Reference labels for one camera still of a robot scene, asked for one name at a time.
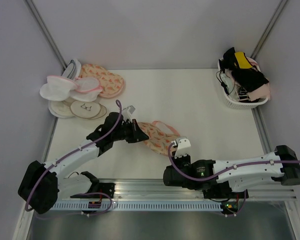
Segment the peach floral mesh laundry bag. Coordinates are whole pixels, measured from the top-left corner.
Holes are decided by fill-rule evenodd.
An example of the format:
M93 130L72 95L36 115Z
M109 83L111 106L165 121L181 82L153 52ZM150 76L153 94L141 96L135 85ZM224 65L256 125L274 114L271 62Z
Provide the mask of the peach floral mesh laundry bag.
M138 126L149 138L144 141L144 144L163 156L168 155L170 143L181 136L176 129L162 121L139 122Z

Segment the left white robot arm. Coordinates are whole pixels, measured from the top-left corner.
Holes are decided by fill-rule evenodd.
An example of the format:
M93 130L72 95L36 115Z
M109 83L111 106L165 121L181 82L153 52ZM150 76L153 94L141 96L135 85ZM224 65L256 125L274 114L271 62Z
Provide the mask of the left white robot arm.
M110 150L114 142L134 144L148 139L136 119L111 112L104 123L71 152L55 161L40 163L35 160L29 164L17 191L25 200L25 211L45 214L58 200L66 198L105 196L110 199L111 196L101 189L99 179L92 173L83 171L75 177L70 177L70 174Z

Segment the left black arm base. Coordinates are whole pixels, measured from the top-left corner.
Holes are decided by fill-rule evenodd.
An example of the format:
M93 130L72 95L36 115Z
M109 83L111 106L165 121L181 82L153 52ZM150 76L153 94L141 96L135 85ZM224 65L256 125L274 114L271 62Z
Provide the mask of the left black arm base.
M107 194L113 198L115 194L116 184L113 182L100 182L97 188L97 192Z

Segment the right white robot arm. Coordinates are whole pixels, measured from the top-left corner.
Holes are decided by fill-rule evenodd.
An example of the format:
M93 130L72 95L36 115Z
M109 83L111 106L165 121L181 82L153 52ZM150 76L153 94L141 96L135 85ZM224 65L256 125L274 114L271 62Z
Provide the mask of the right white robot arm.
M294 150L278 145L274 151L241 160L197 160L190 155L169 156L170 165L163 173L163 183L196 191L217 190L225 198L234 193L272 182L283 186L300 185L300 161Z

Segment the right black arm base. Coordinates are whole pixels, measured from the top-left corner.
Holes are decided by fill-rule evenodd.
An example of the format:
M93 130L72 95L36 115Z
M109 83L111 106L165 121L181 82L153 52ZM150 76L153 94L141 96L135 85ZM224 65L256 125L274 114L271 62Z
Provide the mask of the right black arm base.
M203 190L204 199L225 199L226 190L228 189L226 182L213 185L211 188Z

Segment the beige bag with bra print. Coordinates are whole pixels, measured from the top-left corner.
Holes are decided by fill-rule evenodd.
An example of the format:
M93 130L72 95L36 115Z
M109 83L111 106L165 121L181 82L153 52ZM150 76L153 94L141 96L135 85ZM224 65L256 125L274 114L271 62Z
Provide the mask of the beige bag with bra print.
M74 101L69 107L71 113L78 118L95 120L107 113L107 108L97 102Z

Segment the cream round mesh bag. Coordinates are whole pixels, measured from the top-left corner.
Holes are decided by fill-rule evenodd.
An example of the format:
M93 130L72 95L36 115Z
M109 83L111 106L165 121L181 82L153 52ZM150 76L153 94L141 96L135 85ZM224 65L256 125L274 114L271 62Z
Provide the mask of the cream round mesh bag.
M65 105L62 101L49 101L48 109L52 115L61 119L73 118L70 107Z

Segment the white blue-trimmed mesh bag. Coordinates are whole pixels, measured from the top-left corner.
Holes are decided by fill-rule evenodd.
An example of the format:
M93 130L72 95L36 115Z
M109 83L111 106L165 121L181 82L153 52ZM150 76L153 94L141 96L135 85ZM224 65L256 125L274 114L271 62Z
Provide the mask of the white blue-trimmed mesh bag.
M81 73L82 65L77 59L72 59L62 73L62 77L74 80Z

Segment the white pink-trimmed mesh bag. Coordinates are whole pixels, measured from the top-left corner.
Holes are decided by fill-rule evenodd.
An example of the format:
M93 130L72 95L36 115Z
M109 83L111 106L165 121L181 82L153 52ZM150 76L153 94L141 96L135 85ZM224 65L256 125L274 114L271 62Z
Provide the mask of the white pink-trimmed mesh bag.
M79 87L73 80L62 76L49 75L46 79L47 83L40 88L39 94L49 101L64 101L70 96L71 91Z

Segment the white plastic laundry basket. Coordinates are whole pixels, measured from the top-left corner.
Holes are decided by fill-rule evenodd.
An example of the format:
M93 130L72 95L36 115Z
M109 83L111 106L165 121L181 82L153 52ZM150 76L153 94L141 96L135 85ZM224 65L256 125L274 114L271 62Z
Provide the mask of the white plastic laundry basket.
M216 92L218 98L226 107L237 110L248 110L264 105L270 100L269 94L251 100L248 92L235 81L231 71L221 69L220 62L222 60L223 59L220 58L217 62L218 71L215 74Z

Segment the black bra in basket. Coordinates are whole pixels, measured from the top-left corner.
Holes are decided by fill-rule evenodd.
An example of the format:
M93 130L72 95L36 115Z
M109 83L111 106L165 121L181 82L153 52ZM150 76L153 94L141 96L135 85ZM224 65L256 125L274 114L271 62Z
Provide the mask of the black bra in basket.
M240 84L247 92L252 92L263 84L268 84L264 74L260 72L255 65L252 65L250 69L240 69L236 66L234 47L231 47L223 54L223 60L220 62L221 69L224 71L228 69L231 71L231 75L234 80Z

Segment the pink bra in basket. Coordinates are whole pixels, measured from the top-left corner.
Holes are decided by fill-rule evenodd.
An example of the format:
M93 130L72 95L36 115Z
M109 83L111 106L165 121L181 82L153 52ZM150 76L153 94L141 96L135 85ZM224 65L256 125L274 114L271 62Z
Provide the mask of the pink bra in basket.
M263 84L262 86L251 92L248 92L243 87L240 87L237 90L237 94L239 96L239 101L245 103L254 103L258 102L259 99L271 98L270 85L268 83Z

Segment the yellow garment in basket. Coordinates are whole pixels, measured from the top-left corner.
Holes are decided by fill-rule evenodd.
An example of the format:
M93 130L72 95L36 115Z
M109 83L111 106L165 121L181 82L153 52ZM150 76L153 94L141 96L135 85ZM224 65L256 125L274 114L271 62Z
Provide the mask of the yellow garment in basket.
M249 60L246 57L246 54L242 51L238 51L234 53L235 59L236 59L236 66L240 69L250 69L253 66L249 62Z

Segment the aluminium mounting rail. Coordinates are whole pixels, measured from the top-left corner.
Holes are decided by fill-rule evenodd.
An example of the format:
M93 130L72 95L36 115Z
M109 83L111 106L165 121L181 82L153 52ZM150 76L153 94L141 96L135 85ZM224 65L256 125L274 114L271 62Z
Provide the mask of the aluminium mounting rail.
M114 198L123 201L199 201L204 199L200 190L165 186L161 179L101 179L101 183L114 183ZM296 201L290 186L278 182L248 189L248 201Z

